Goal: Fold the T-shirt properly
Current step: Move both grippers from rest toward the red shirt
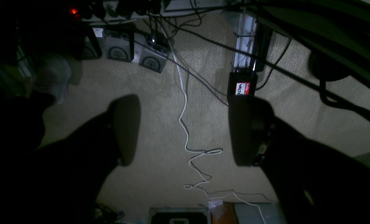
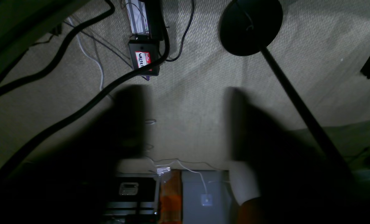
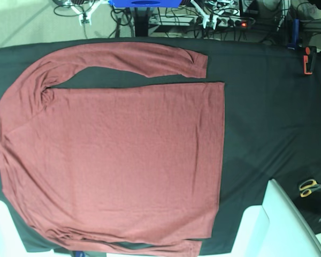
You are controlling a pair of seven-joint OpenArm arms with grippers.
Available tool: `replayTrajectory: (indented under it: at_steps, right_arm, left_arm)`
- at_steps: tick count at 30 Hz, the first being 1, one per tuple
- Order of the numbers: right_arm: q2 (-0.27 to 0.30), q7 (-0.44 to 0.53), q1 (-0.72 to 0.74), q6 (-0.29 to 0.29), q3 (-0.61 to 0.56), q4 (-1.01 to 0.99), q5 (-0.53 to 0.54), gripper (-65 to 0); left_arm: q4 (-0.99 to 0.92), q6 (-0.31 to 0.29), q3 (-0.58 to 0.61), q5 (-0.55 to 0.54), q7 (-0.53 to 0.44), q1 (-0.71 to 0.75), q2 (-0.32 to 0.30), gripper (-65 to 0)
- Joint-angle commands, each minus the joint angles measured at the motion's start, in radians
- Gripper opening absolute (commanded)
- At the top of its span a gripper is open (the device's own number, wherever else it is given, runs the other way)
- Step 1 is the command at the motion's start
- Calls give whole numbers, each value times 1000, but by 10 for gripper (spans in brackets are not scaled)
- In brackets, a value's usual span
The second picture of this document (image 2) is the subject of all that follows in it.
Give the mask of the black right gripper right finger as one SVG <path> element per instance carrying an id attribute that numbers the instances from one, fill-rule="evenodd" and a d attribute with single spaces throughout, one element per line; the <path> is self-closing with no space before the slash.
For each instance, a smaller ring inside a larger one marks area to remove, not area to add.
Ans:
<path id="1" fill-rule="evenodd" d="M 231 158 L 257 182 L 239 223 L 370 224 L 370 187 L 356 182 L 338 151 L 309 147 L 240 88 L 226 89 L 226 134 Z"/>

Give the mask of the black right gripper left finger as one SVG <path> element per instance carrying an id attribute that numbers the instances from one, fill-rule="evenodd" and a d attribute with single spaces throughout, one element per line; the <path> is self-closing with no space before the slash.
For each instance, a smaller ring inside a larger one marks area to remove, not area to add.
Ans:
<path id="1" fill-rule="evenodd" d="M 119 162 L 142 155 L 145 93 L 141 85 L 119 90 L 72 139 L 21 165 L 0 184 L 0 224 L 98 224 Z"/>

